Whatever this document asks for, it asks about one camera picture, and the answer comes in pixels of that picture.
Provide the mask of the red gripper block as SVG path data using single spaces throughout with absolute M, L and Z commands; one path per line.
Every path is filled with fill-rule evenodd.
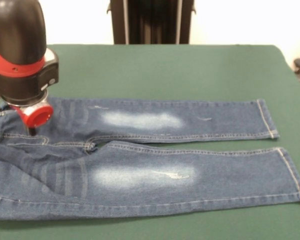
M 21 121 L 28 128 L 30 136 L 36 136 L 36 128 L 44 125 L 53 115 L 53 107 L 49 103 L 36 103 L 27 106 L 9 106 L 16 110 Z

